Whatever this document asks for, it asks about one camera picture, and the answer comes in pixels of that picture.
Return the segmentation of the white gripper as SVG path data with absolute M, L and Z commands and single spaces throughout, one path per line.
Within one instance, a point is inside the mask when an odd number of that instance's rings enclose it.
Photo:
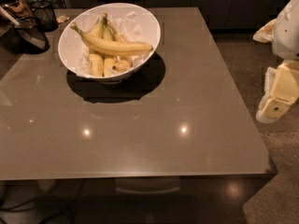
M 268 67 L 264 78 L 264 96 L 256 119 L 273 123 L 282 118 L 299 98 L 299 62 L 284 61 L 277 68 Z

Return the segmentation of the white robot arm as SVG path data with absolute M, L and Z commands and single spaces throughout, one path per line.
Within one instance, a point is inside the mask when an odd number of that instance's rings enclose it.
M 259 122 L 272 123 L 283 117 L 299 98 L 299 0 L 290 0 L 253 39 L 270 42 L 273 53 L 282 59 L 277 68 L 267 68 L 264 96 L 256 113 Z

